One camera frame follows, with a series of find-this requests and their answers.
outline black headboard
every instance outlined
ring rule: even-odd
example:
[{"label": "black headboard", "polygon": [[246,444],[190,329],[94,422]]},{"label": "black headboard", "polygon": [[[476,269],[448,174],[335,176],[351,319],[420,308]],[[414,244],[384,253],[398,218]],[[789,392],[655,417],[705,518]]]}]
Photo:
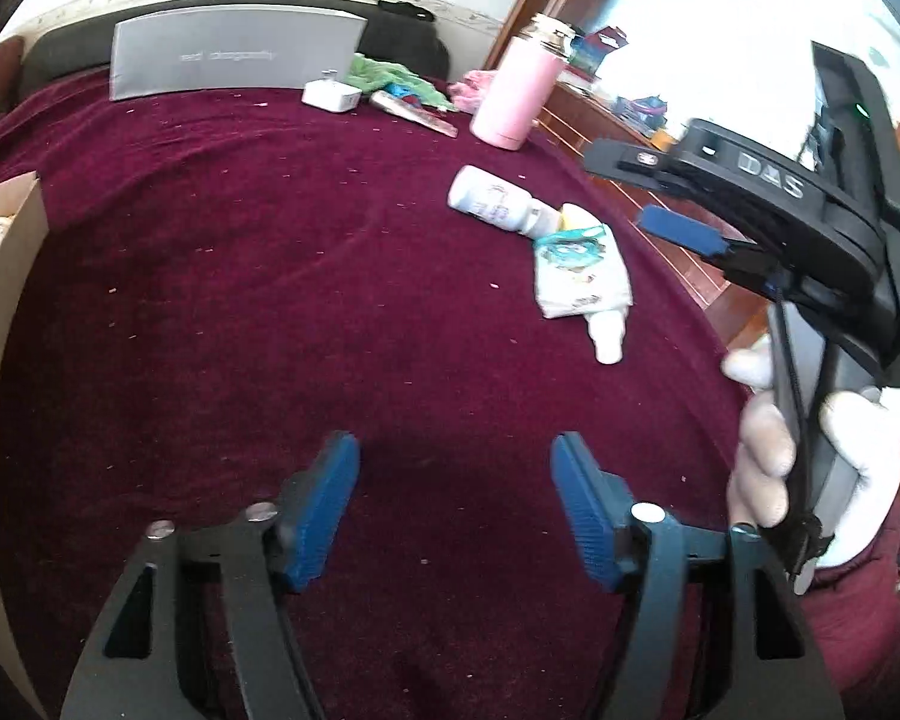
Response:
[{"label": "black headboard", "polygon": [[26,54],[17,101],[63,76],[110,63],[113,28],[117,22],[161,10],[199,5],[275,4],[343,10],[367,19],[357,50],[371,59],[398,62],[420,76],[446,80],[450,55],[437,37],[432,20],[411,7],[380,7],[351,0],[169,0],[104,13],[52,29]]}]

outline bed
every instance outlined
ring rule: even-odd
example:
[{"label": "bed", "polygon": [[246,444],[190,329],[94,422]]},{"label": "bed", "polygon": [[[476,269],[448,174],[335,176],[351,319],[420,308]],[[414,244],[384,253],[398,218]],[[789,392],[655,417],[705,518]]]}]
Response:
[{"label": "bed", "polygon": [[[291,90],[111,103],[104,70],[2,120],[0,180],[38,170],[50,220],[2,364],[0,576],[51,714],[146,525],[230,519],[333,429],[362,474],[288,607],[329,718],[581,713],[619,601],[554,493],[560,431],[638,498],[724,523],[743,393],[703,313],[542,138],[497,151],[451,118],[456,140]],[[526,239],[446,207],[466,164],[613,227],[623,362],[541,317]]]},{"label": "bed", "polygon": [[409,2],[353,0],[169,0],[107,10],[50,29],[24,57],[15,103],[74,73],[109,65],[117,23],[146,14],[210,5],[266,4],[341,10],[367,20],[357,50],[371,59],[396,62],[419,76],[447,80],[450,55],[437,37],[434,14]]}]

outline pink thermos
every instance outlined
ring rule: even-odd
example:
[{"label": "pink thermos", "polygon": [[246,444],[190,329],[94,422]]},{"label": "pink thermos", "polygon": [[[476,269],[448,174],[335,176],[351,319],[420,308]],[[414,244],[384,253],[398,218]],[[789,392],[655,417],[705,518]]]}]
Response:
[{"label": "pink thermos", "polygon": [[470,132],[492,146],[516,151],[567,65],[573,29],[538,15],[506,47]]}]

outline gloved hand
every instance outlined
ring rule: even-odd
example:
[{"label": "gloved hand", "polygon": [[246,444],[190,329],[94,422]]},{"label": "gloved hand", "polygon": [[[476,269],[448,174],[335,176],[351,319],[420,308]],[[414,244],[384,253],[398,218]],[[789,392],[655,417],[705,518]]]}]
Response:
[{"label": "gloved hand", "polygon": [[[784,483],[796,446],[773,403],[773,356],[765,338],[725,357],[724,375],[757,389],[740,418],[736,467],[727,486],[730,522],[769,528],[787,514]],[[818,560],[832,568],[852,560],[874,540],[900,486],[900,436],[887,411],[855,392],[834,392],[823,402],[821,429],[837,452],[860,473],[833,541]]]}]

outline green cloth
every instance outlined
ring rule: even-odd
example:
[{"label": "green cloth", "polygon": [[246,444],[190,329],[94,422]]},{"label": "green cloth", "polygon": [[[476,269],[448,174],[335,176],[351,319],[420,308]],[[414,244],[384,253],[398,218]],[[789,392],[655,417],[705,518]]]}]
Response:
[{"label": "green cloth", "polygon": [[356,86],[365,95],[383,89],[386,84],[397,83],[406,86],[420,98],[420,103],[433,105],[434,108],[446,108],[448,111],[456,111],[453,103],[444,97],[429,81],[424,81],[420,76],[411,73],[403,65],[395,62],[378,62],[376,59],[367,59],[361,53],[353,55],[353,64],[350,65],[350,74],[343,79],[343,83]]}]

